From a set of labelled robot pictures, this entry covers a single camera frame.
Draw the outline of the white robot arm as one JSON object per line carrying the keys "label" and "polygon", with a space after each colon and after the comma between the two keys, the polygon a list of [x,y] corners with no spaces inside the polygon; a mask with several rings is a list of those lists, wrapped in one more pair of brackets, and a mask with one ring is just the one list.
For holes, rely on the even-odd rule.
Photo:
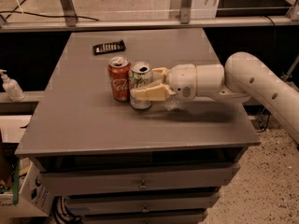
{"label": "white robot arm", "polygon": [[231,55],[221,64],[179,64],[152,70],[153,81],[130,90],[136,100],[165,101],[170,97],[262,104],[299,142],[299,92],[277,77],[262,61],[247,52]]}

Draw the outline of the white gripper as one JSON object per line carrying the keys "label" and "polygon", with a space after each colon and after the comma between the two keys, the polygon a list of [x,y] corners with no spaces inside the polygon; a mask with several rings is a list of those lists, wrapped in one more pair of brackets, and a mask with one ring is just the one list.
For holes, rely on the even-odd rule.
{"label": "white gripper", "polygon": [[179,100],[193,100],[197,91],[196,67],[193,64],[176,65],[170,70],[166,67],[152,69],[152,80],[168,84],[154,83],[134,89],[134,98],[140,101],[165,101],[171,96]]}

